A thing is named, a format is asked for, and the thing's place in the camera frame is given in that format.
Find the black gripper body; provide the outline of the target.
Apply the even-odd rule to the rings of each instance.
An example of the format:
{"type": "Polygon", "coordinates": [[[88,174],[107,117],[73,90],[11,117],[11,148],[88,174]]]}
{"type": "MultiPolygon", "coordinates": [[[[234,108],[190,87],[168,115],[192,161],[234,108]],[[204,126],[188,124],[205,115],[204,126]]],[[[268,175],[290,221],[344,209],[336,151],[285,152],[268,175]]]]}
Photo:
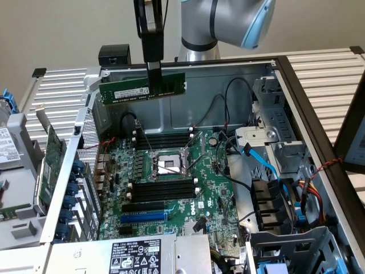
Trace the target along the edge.
{"type": "Polygon", "coordinates": [[[141,40],[144,61],[160,62],[164,57],[164,20],[161,1],[141,1],[141,40]]]}

